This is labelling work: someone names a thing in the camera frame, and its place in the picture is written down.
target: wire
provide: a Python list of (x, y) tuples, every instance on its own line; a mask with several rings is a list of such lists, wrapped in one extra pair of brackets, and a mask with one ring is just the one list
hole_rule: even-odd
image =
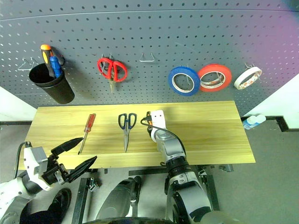
[(17, 159), (15, 161), (15, 167), (14, 167), (14, 179), (17, 178), (17, 175), (18, 175), (18, 168), (19, 168), (19, 159), (20, 159), (20, 154), (21, 154), (21, 150), (22, 150), (22, 147), (23, 145), (25, 145), (27, 142), (22, 142), (20, 145), (19, 145), (19, 148), (18, 148), (18, 152), (17, 152)]
[(183, 151), (184, 151), (185, 156), (186, 156), (186, 150), (185, 150), (184, 144), (183, 144), (183, 142), (181, 141), (181, 139), (180, 139), (176, 134), (174, 134), (174, 133), (172, 133), (171, 131), (168, 131), (168, 130), (166, 130), (166, 129), (164, 129), (164, 128), (160, 128), (160, 127), (157, 127), (157, 126), (153, 126), (153, 125), (149, 125), (149, 124), (142, 123), (144, 120), (147, 120), (147, 119), (146, 119), (146, 118), (142, 118), (141, 121), (140, 121), (140, 123), (141, 123), (142, 125), (147, 126), (147, 127), (153, 127), (153, 128), (158, 129), (158, 130), (161, 130), (161, 131), (165, 131), (165, 132), (171, 134), (172, 136), (174, 136), (174, 137), (179, 141), (179, 143), (181, 143), (181, 146), (182, 146)]

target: wooden board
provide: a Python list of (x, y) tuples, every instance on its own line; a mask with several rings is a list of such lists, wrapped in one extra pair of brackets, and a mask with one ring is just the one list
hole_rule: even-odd
[[(234, 101), (39, 107), (26, 140), (34, 147), (42, 146), (49, 155), (61, 143), (83, 137), (87, 118), (95, 113), (83, 153), (77, 155), (79, 144), (59, 156), (67, 169), (95, 155), (92, 168), (158, 166), (162, 155), (146, 126), (140, 124), (146, 112), (153, 110), (164, 111), (167, 128), (182, 140), (190, 164), (255, 162)], [(124, 153), (118, 115), (131, 112), (137, 114), (137, 123)], [(20, 169), (24, 169), (22, 156)]]

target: red scissors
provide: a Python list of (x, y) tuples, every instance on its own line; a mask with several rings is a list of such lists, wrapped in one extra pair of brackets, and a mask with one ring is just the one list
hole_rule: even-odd
[[(107, 73), (104, 73), (103, 71), (104, 66), (101, 66), (101, 63), (108, 64)], [(125, 75), (122, 78), (118, 78), (118, 71), (120, 70), (118, 67), (120, 67), (125, 72)], [(102, 57), (98, 60), (98, 69), (100, 73), (109, 80), (111, 92), (113, 92), (115, 82), (122, 82), (128, 76), (127, 67), (123, 63), (118, 61), (113, 61), (106, 57)]]

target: black cup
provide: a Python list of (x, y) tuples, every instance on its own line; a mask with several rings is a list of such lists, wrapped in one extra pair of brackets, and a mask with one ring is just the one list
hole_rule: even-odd
[(46, 93), (59, 104), (67, 104), (75, 98), (74, 92), (71, 90), (69, 83), (65, 79), (63, 70), (58, 78), (53, 79), (49, 76), (47, 66), (43, 63), (30, 71), (29, 78), (38, 87), (45, 90)]

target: red screwdriver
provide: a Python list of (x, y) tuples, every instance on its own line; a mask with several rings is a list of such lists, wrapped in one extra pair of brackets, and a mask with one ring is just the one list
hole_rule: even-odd
[(82, 145), (81, 145), (81, 148), (80, 148), (80, 150), (79, 150), (79, 152), (78, 152), (78, 155), (81, 154), (81, 152), (82, 152), (82, 150), (83, 150), (83, 146), (84, 146), (84, 144), (85, 144), (87, 135), (88, 135), (88, 133), (89, 133), (89, 132), (91, 131), (91, 129), (92, 129), (94, 119), (95, 119), (95, 113), (93, 113), (93, 114), (89, 114), (87, 123), (86, 123), (86, 125), (85, 125), (85, 129), (84, 129), (84, 132), (85, 132), (84, 139), (83, 139), (83, 141), (82, 141)]

